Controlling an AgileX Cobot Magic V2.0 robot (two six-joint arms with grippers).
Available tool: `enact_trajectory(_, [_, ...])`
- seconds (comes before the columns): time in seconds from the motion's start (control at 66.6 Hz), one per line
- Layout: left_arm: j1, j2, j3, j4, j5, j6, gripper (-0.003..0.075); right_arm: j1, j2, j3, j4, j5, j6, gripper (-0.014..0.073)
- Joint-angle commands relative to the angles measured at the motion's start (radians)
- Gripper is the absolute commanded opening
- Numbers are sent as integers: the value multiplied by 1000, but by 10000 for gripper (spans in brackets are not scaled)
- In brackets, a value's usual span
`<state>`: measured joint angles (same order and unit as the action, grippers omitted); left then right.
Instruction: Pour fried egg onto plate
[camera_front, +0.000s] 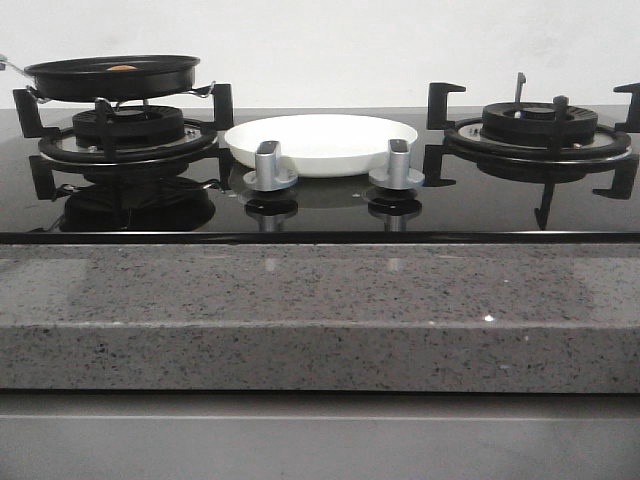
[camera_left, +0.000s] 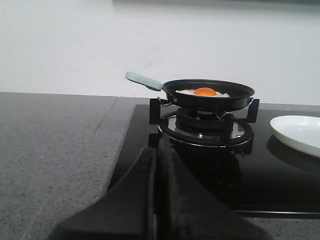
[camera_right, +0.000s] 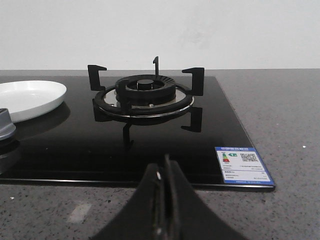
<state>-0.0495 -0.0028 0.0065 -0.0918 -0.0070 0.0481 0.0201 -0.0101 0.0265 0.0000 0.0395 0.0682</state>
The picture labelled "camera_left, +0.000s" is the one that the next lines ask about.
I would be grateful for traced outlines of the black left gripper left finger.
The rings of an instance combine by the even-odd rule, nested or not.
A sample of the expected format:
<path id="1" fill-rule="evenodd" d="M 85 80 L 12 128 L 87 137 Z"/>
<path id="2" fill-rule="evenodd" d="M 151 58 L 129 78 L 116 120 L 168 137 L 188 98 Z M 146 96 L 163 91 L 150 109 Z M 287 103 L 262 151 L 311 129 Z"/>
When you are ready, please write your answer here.
<path id="1" fill-rule="evenodd" d="M 58 223 L 50 240 L 154 239 L 156 151 L 144 148 L 129 171 L 100 200 Z"/>

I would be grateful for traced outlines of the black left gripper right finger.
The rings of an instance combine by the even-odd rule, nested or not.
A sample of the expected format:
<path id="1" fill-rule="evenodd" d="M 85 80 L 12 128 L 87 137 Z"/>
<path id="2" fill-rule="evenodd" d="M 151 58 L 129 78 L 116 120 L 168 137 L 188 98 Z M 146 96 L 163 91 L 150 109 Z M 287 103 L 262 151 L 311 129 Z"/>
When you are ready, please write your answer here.
<path id="1" fill-rule="evenodd" d="M 166 137 L 158 143 L 157 211 L 160 240 L 272 239 L 205 190 Z"/>

